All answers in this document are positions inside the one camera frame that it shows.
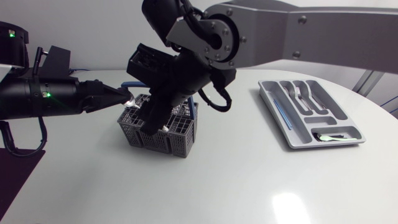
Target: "cutlery tray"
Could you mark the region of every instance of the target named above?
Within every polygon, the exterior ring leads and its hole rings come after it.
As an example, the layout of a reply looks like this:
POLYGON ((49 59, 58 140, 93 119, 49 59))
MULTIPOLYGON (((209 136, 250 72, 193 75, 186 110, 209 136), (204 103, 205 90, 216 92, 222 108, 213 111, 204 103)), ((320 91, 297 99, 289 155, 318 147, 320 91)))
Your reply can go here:
POLYGON ((261 80, 259 85, 262 99, 292 149, 365 142, 358 127, 317 81, 261 80), (356 139, 321 141, 317 134, 356 139))

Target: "gray robot arm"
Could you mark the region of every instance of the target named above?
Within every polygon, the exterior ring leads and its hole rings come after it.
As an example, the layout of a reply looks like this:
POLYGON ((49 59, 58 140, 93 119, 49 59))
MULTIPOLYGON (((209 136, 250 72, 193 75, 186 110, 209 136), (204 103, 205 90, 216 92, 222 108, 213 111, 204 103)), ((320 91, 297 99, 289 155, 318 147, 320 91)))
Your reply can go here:
POLYGON ((167 40, 220 70, 287 59, 398 73, 398 9, 230 1, 209 7, 199 23, 221 46, 197 37, 184 19, 167 40))

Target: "white wall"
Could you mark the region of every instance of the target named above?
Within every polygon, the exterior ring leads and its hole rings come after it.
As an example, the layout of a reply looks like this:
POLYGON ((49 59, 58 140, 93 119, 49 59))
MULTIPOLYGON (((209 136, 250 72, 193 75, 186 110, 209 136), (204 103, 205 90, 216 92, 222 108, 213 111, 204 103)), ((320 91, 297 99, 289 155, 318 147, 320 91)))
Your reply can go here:
MULTIPOLYGON (((191 0, 199 8, 224 2, 191 0)), ((394 7, 397 0, 285 0, 296 6, 394 7)), ((137 0, 0 0, 0 21, 28 30, 29 57, 35 49, 56 45, 72 51, 71 67, 92 70, 125 69, 140 42, 172 54, 163 46, 141 12, 137 0)), ((315 63, 279 61, 255 68, 271 68, 322 77, 354 87, 364 70, 315 63)), ((377 104, 398 95, 398 75, 386 75, 369 98, 377 104)), ((398 100, 390 107, 398 107, 398 100)))

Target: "cable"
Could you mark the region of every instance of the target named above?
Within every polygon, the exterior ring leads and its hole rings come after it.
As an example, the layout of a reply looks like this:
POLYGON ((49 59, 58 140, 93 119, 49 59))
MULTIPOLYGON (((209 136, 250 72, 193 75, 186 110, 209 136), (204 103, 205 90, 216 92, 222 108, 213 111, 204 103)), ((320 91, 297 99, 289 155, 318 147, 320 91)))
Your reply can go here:
POLYGON ((220 40, 215 38, 212 33, 207 32, 199 23, 199 21, 194 16, 194 13, 199 14, 202 16, 202 12, 199 9, 192 7, 189 0, 181 0, 183 7, 182 7, 182 14, 184 17, 185 22, 188 24, 189 28, 192 32, 197 35, 199 38, 207 42, 211 47, 214 49, 218 49, 221 45, 220 40))
POLYGON ((382 105, 380 105, 380 106, 384 106, 384 105, 386 105, 386 104, 390 103, 391 101, 393 101, 393 100, 394 100, 394 99, 396 99, 396 98, 398 98, 398 96, 396 96, 396 97, 394 97, 393 99, 391 99, 391 100, 389 100, 389 101, 387 101, 387 102, 383 103, 383 104, 382 104, 382 105))
POLYGON ((43 117, 39 116, 39 124, 40 124, 40 130, 42 132, 42 140, 40 143, 40 146, 33 152, 29 154, 21 154, 18 152, 18 148, 15 147, 14 145, 14 140, 12 138, 10 126, 8 122, 6 121, 0 121, 0 129, 1 129, 1 134, 2 134, 2 140, 4 142, 4 147, 7 149, 7 151, 16 157, 30 157, 41 151, 45 144, 47 143, 47 129, 44 125, 43 117))
POLYGON ((395 112, 395 111, 397 111, 397 110, 398 110, 398 108, 396 108, 396 109, 390 111, 390 113, 393 113, 393 112, 395 112))
POLYGON ((205 92, 202 89, 198 90, 198 93, 200 97, 207 103, 208 106, 211 106, 213 109, 219 112, 227 112, 229 111, 229 109, 231 109, 232 99, 225 89, 218 91, 218 93, 226 100, 226 106, 219 106, 211 102, 211 100, 207 98, 205 92))
POLYGON ((71 75, 73 72, 77 71, 90 71, 89 69, 84 69, 84 68, 70 68, 69 69, 69 75, 71 75))

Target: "white table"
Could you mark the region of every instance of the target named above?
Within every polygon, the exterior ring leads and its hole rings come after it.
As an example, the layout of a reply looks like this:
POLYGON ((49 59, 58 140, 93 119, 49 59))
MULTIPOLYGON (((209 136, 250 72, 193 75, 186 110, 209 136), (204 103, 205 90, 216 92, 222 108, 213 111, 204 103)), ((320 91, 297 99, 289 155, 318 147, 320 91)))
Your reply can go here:
MULTIPOLYGON (((112 87, 133 80, 123 71, 76 76, 112 87)), ((292 78, 313 77, 239 70, 228 87, 233 108, 227 113, 195 96, 197 140, 186 159, 131 147, 116 123, 121 105, 45 118, 47 153, 2 223, 398 223, 398 120, 315 78, 367 141, 293 151, 257 84, 292 78)), ((224 103, 211 85, 206 89, 224 103)), ((38 127, 36 119, 11 121, 16 145, 36 146, 38 127)))

